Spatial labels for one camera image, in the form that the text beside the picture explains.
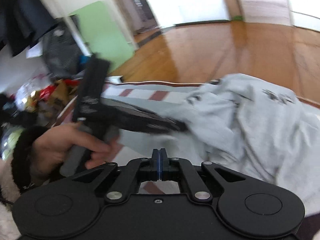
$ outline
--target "green panel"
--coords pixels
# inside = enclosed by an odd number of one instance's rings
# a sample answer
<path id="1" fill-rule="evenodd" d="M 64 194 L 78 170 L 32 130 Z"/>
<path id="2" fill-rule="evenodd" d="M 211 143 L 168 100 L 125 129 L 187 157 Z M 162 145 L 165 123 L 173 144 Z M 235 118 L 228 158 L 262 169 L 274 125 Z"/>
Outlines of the green panel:
<path id="1" fill-rule="evenodd" d="M 133 46 L 127 43 L 102 1 L 89 4 L 73 14 L 79 17 L 80 32 L 84 41 L 89 43 L 90 50 L 98 53 L 99 58 L 112 62 L 110 71 L 133 56 Z"/>

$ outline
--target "screw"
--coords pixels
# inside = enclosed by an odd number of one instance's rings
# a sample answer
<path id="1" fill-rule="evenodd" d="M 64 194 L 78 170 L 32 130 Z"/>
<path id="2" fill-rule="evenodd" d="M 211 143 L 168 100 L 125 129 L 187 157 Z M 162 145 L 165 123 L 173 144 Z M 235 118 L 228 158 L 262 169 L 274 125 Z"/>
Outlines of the screw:
<path id="1" fill-rule="evenodd" d="M 156 204 L 161 204 L 162 202 L 163 202 L 163 200 L 162 199 L 155 199 L 155 201 L 154 201 Z"/>
<path id="2" fill-rule="evenodd" d="M 200 199 L 200 200 L 205 200 L 210 198 L 210 193 L 206 192 L 206 191 L 198 191 L 197 193 L 195 193 L 195 198 Z"/>
<path id="3" fill-rule="evenodd" d="M 111 200 L 117 200 L 122 198 L 122 193 L 119 191 L 111 191 L 107 194 L 107 198 Z"/>

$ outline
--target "human hand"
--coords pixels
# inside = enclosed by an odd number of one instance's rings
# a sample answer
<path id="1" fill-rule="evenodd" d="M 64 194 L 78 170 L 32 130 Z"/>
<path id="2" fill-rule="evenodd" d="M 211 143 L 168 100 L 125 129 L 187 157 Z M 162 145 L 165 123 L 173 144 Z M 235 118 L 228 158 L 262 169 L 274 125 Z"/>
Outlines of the human hand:
<path id="1" fill-rule="evenodd" d="M 31 167 L 36 176 L 46 178 L 59 164 L 68 158 L 68 151 L 73 145 L 85 147 L 91 151 L 91 159 L 85 163 L 87 169 L 104 163 L 106 157 L 116 147 L 113 138 L 109 144 L 96 137 L 78 130 L 80 123 L 68 123 L 49 129 L 33 143 Z"/>

